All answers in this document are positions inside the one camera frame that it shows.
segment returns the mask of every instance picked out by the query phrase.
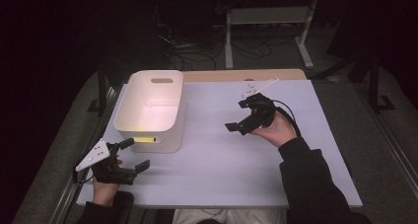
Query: floor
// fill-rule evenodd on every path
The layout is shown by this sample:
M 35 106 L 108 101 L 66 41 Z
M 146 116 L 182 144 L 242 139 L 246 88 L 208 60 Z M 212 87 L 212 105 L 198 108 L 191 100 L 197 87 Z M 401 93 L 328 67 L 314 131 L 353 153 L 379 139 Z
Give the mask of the floor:
M 234 69 L 301 68 L 308 77 L 331 67 L 342 59 L 326 54 L 336 27 L 313 26 L 306 41 L 314 68 L 306 69 L 293 36 L 298 26 L 261 26 L 236 29 L 233 35 Z M 174 48 L 171 68 L 178 70 L 224 70 L 223 29 L 214 29 L 206 43 L 183 42 Z M 404 151 L 410 168 L 418 168 L 418 114 L 402 95 L 396 80 L 381 69 L 380 96 L 388 96 L 396 110 L 375 114 L 367 103 L 368 77 L 362 83 L 350 83 L 352 65 L 323 80 L 313 81 L 325 115 L 341 153 L 348 160 L 353 181 L 364 206 L 356 211 L 373 223 L 412 223 L 418 219 L 415 177 L 405 173 L 405 164 L 397 158 Z M 72 208 L 67 222 L 82 211 Z M 154 223 L 157 210 L 134 208 L 129 223 Z

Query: white table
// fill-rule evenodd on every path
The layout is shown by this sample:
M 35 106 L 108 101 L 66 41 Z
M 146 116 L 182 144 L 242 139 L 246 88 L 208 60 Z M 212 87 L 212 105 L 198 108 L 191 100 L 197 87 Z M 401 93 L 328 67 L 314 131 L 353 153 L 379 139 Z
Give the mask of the white table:
M 151 160 L 133 186 L 121 190 L 135 195 L 135 204 L 148 208 L 280 208 L 288 202 L 283 190 L 277 149 L 265 140 L 229 132 L 249 109 L 238 105 L 247 82 L 184 83 L 186 121 L 180 149 L 172 154 L 119 152 L 123 167 Z M 352 207 L 362 201 L 344 165 L 311 81 L 281 80 L 262 94 L 286 103 L 311 148 L 322 150 L 335 184 Z M 115 112 L 104 133 L 108 142 L 123 140 L 114 128 Z M 92 183 L 84 184 L 77 203 L 93 198 Z

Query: wire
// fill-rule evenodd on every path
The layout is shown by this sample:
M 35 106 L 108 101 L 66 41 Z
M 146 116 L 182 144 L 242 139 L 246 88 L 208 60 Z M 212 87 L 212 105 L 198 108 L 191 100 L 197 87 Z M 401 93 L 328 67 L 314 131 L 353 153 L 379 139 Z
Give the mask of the wire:
M 289 111 L 289 113 L 292 115 L 292 119 L 296 122 L 295 115 L 293 114 L 292 110 L 290 110 L 290 108 L 289 108 L 286 104 L 284 104 L 284 103 L 282 103 L 282 102 L 280 102 L 280 101 L 277 101 L 277 100 L 272 100 L 272 101 L 273 101 L 274 103 L 279 103 L 279 104 L 281 104 L 281 105 L 285 106 L 285 107 L 287 108 L 287 110 Z
M 93 177 L 94 177 L 94 176 L 93 176 L 93 175 L 91 175 L 88 179 L 83 180 L 83 181 L 79 181 L 79 182 L 77 182 L 77 184 L 78 184 L 78 185 L 82 185 L 82 184 L 84 184 L 84 183 L 87 183 L 87 182 L 88 182 L 89 180 L 91 180 Z
M 213 51 L 214 47 L 208 45 L 199 45 L 195 49 L 189 49 L 186 51 L 184 48 L 173 48 L 171 55 L 174 56 L 174 59 L 177 57 L 181 60 L 181 70 L 183 70 L 184 65 L 189 65 L 190 68 L 193 70 L 191 62 L 203 63 L 203 62 L 212 62 L 213 69 L 217 69 L 216 59 L 219 57 L 221 52 L 223 51 L 223 47 L 220 46 L 219 49 L 215 52 L 214 55 L 211 55 L 208 51 Z M 172 61 L 173 67 L 176 68 L 175 60 Z

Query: dark background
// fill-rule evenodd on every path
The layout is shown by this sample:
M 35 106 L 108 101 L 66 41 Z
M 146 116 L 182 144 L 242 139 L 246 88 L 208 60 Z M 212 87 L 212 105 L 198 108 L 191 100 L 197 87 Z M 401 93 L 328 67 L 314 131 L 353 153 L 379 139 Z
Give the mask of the dark background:
M 200 13 L 209 18 L 193 27 L 208 33 L 217 18 L 223 19 L 211 13 L 216 1 L 200 1 L 200 6 L 180 2 L 158 3 L 165 10 L 163 18 L 179 35 L 190 33 L 182 23 Z M 416 107 L 417 3 L 321 0 L 314 16 L 322 25 L 340 22 L 329 49 L 332 54 L 347 57 L 371 42 L 382 66 Z M 105 70 L 114 76 L 113 85 L 131 72 L 155 68 L 151 65 L 168 66 L 165 46 L 156 37 L 155 4 L 155 0 L 0 0 L 2 222 L 13 220 L 77 93 L 101 62 L 111 65 Z

